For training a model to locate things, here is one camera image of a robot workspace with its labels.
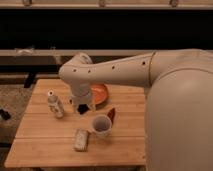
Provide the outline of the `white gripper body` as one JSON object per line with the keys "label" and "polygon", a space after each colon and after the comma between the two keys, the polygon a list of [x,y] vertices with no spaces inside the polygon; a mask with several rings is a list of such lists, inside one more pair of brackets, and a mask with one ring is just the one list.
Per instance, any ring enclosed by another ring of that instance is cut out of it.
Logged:
{"label": "white gripper body", "polygon": [[89,83],[74,84],[70,86],[71,100],[75,108],[78,108],[81,104],[89,104],[93,102],[93,94]]}

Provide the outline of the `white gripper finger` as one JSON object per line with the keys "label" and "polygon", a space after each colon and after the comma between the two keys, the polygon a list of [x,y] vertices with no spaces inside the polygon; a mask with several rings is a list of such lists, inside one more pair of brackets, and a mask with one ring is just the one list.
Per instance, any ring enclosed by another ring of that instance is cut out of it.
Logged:
{"label": "white gripper finger", "polygon": [[90,108],[93,112],[95,112],[95,111],[96,111],[95,102],[91,102],[91,103],[89,104],[89,108]]}

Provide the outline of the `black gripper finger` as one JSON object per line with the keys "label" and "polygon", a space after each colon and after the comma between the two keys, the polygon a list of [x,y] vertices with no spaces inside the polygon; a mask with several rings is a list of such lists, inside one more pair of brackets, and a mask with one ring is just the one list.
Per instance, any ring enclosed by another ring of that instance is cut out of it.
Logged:
{"label": "black gripper finger", "polygon": [[89,107],[86,104],[81,104],[78,106],[77,111],[83,115],[84,113],[86,113],[89,110]]}

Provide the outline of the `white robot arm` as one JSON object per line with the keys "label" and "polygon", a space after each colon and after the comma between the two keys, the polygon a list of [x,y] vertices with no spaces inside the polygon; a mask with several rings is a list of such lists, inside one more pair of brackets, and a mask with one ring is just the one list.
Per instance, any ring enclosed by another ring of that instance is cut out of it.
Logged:
{"label": "white robot arm", "polygon": [[92,101],[92,83],[142,87],[147,171],[213,171],[213,52],[154,51],[103,63],[85,53],[59,70],[74,107]]}

